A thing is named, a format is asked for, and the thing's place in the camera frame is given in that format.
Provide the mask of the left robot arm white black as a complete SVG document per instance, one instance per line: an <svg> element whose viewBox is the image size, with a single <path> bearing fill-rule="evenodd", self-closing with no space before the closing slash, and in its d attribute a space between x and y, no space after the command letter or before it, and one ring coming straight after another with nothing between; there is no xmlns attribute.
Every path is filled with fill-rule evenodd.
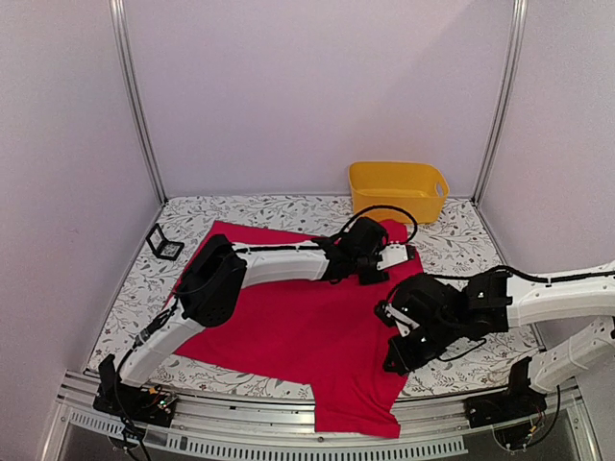
<svg viewBox="0 0 615 461"><path fill-rule="evenodd" d="M351 276L362 285L380 283L389 279L389 268L413 256L367 217L332 236L297 243L249 244L217 233L186 265L163 311L125 355L109 354L99 364L99 394L121 416L135 416L143 406L139 389L151 373L184 342L229 321L246 288L292 280L338 283Z"/></svg>

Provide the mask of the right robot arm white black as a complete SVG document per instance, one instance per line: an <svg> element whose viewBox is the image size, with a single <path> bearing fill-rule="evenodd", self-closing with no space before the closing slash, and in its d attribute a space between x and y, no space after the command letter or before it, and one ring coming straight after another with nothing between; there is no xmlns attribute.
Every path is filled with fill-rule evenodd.
<svg viewBox="0 0 615 461"><path fill-rule="evenodd" d="M592 323L556 347L515 363L497 410L518 418L563 381L589 370L614 350L614 265L531 275L506 265L464 277L421 273L399 282L377 316L398 334L388 341L383 368L404 376L461 338L479 341L540 322L590 317Z"/></svg>

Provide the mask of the black open brooch box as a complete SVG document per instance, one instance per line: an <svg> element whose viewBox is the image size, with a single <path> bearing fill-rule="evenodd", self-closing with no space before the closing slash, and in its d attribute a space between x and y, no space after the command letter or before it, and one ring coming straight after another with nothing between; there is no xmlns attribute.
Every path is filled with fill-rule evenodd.
<svg viewBox="0 0 615 461"><path fill-rule="evenodd" d="M149 230L145 241L153 255L162 260L177 260L185 247L183 242L169 240L163 233L160 224L155 224Z"/></svg>

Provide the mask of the floral patterned table mat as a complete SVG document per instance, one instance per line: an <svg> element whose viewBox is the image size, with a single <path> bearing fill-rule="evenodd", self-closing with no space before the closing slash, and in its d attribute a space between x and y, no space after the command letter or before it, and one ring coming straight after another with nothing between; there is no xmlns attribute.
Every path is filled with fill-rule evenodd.
<svg viewBox="0 0 615 461"><path fill-rule="evenodd" d="M353 213L348 196L263 195L175 198L158 218L165 235L185 243L180 258L165 262L143 246L110 308L86 365L93 374L108 354L122 356L163 308L172 285L216 220L282 231L328 235ZM501 264L504 254L484 213L468 199L451 198L438 220L424 225L414 239L429 272L470 276ZM467 340L455 343L447 361L432 361L411 374L401 395L419 399L496 388L505 384L510 366L543 349L534 327L515 328L488 336L471 350ZM306 384L255 376L204 364L177 355L167 358L152 375L156 383L207 394L248 396L259 400L313 398Z"/></svg>

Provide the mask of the yellow plastic basket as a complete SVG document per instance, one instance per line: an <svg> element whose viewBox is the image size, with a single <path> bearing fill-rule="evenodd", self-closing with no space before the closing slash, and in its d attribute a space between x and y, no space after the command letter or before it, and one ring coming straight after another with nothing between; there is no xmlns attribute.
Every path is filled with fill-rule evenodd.
<svg viewBox="0 0 615 461"><path fill-rule="evenodd" d="M449 196L442 173L432 165L399 161L359 161L349 167L353 211L396 206L418 224L434 223Z"/></svg>

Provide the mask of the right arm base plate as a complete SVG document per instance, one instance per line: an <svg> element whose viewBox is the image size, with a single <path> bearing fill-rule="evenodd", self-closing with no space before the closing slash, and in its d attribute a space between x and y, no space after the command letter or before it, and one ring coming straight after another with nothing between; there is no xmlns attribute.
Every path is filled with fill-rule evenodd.
<svg viewBox="0 0 615 461"><path fill-rule="evenodd" d="M523 382L509 384L501 392L466 399L463 408L470 427L477 428L544 412L547 404L544 394L530 389Z"/></svg>

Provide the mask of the aluminium front rail frame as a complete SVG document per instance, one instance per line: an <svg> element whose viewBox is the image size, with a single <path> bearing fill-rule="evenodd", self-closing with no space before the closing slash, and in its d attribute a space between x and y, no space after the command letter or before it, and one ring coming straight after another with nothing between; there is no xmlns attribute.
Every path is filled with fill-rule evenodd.
<svg viewBox="0 0 615 461"><path fill-rule="evenodd" d="M393 412L397 439L318 433L313 404L204 392L181 393L169 427L149 426L142 452L123 445L119 419L93 409L94 376L68 372L57 394L41 460L602 460L589 415L575 383L548 399L548 413L527 449L502 447L523 421L472 428L461 395L401 399Z"/></svg>

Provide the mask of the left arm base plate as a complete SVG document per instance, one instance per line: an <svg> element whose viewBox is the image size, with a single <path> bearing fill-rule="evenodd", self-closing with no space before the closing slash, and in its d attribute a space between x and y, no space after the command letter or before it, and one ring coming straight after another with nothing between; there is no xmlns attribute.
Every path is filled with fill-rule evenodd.
<svg viewBox="0 0 615 461"><path fill-rule="evenodd" d="M104 390L100 385L93 402L99 412L134 422L169 427L173 421L178 395L166 392L159 385L137 388L119 383Z"/></svg>

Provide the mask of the right aluminium frame post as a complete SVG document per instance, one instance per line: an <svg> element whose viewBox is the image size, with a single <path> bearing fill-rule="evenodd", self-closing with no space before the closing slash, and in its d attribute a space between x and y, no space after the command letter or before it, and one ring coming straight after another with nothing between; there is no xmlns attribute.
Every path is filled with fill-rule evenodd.
<svg viewBox="0 0 615 461"><path fill-rule="evenodd" d="M479 175L472 195L472 202L477 207L480 207L480 204L485 197L486 189L491 177L499 144L504 131L504 123L506 120L508 106L513 94L516 74L523 48L528 5L528 0L515 0L513 2L508 44L504 59L504 71L492 123L486 141L483 159L480 165Z"/></svg>

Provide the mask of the aluminium frame post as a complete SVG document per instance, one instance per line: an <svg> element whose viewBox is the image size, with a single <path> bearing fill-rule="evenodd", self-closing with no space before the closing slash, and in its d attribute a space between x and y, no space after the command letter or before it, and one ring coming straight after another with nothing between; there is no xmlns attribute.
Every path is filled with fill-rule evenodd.
<svg viewBox="0 0 615 461"><path fill-rule="evenodd" d="M159 204L163 206L168 201L168 197L163 185L159 163L156 159L144 106L138 88L125 2L122 0L110 0L109 5L115 45L129 108L135 125L135 132L155 197Z"/></svg>
<svg viewBox="0 0 615 461"><path fill-rule="evenodd" d="M508 44L504 59L504 71L492 123L486 141L483 159L480 165L479 175L472 195L472 202L477 207L480 207L480 204L485 197L486 189L491 177L499 144L504 131L504 123L506 120L508 106L513 94L516 74L523 48L528 5L528 0L515 0L513 2Z"/></svg>

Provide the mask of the left aluminium frame post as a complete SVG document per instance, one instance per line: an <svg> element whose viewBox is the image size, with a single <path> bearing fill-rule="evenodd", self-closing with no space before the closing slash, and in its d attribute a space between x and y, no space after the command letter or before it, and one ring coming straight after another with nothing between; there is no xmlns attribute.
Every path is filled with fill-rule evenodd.
<svg viewBox="0 0 615 461"><path fill-rule="evenodd" d="M168 201L168 197L163 185L159 163L156 159L144 106L138 88L125 2L122 0L110 0L109 5L115 45L129 108L135 125L135 132L155 197L159 204L163 206Z"/></svg>

